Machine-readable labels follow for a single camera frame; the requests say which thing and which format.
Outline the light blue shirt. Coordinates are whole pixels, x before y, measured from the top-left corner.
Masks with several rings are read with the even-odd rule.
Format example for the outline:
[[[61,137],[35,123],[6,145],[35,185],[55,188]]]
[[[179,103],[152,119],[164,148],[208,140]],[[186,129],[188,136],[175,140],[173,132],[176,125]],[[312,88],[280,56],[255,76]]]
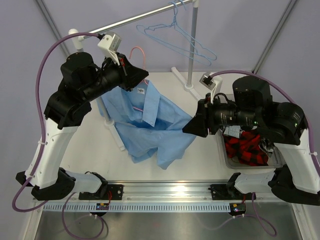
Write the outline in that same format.
[[[191,116],[149,80],[143,80],[132,91],[116,87],[103,94],[102,101],[135,164],[156,155],[156,164],[166,170],[183,157],[196,138],[183,132]]]

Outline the red black plaid shirt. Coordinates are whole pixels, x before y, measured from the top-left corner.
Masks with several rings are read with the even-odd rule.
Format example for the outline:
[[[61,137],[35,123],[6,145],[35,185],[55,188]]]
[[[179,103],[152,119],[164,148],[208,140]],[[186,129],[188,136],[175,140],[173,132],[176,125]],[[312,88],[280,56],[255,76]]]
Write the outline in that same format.
[[[268,166],[268,155],[260,148],[261,136],[253,131],[244,131],[240,137],[223,136],[226,154],[237,158],[240,164],[251,167]]]

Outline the blue wire hanger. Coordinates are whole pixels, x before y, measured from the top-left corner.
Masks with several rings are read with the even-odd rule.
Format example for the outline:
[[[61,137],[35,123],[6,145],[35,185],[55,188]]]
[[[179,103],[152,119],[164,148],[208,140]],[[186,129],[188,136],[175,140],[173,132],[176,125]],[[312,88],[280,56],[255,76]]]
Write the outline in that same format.
[[[199,42],[194,35],[184,30],[178,22],[178,4],[180,3],[184,9],[186,9],[186,4],[183,3],[182,0],[173,0],[170,3],[173,5],[173,15],[171,23],[159,23],[149,26],[137,25],[136,29],[158,44],[184,57],[187,57],[189,60],[193,60],[208,67],[211,66],[212,63],[218,58],[216,53]],[[178,37],[181,40],[186,40],[189,43],[189,48],[185,48],[178,43],[165,40],[163,37],[160,37],[160,35],[157,34],[157,32],[162,32],[165,30],[171,30],[175,37]]]
[[[170,23],[158,23],[155,25],[138,24],[136,29],[141,34],[170,49],[171,51],[205,66],[211,66],[217,60],[214,51],[203,45],[197,38],[197,23],[199,4],[192,2],[191,30],[187,31],[179,24],[179,6],[186,10],[186,4],[182,0],[173,0],[172,21]]]

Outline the black white plaid shirt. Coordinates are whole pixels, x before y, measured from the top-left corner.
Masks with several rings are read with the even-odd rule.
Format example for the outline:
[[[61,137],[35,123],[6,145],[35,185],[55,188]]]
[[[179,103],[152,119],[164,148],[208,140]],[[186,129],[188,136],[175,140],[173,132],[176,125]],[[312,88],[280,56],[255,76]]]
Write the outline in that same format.
[[[255,129],[243,130],[240,126],[228,126],[224,129],[223,137],[229,154],[259,150],[270,156],[274,152],[275,146],[261,137]]]

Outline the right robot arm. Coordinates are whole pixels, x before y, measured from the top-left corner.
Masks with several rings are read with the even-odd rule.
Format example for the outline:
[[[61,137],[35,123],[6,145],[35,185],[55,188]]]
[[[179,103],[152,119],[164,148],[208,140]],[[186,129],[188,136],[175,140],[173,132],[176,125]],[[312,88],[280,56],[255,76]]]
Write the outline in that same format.
[[[260,174],[234,173],[226,184],[233,199],[242,194],[272,193],[294,204],[320,203],[320,167],[311,150],[310,125],[301,107],[291,100],[275,102],[272,84],[253,74],[233,82],[234,100],[221,102],[220,94],[207,94],[197,103],[195,116],[183,132],[202,138],[232,126],[255,130],[278,149],[285,164]]]

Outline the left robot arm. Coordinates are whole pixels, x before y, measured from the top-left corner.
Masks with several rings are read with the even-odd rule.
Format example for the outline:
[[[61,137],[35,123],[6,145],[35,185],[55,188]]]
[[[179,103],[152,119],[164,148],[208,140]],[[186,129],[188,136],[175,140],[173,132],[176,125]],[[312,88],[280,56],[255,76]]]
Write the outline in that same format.
[[[116,56],[119,63],[105,58],[98,67],[89,53],[76,52],[61,65],[62,81],[44,110],[46,140],[40,163],[34,174],[26,170],[15,177],[21,185],[32,187],[38,201],[61,200],[70,193],[79,193],[81,200],[109,197],[108,181],[100,174],[74,173],[60,165],[71,138],[92,109],[91,102],[116,87],[132,91],[149,75],[124,54]]]

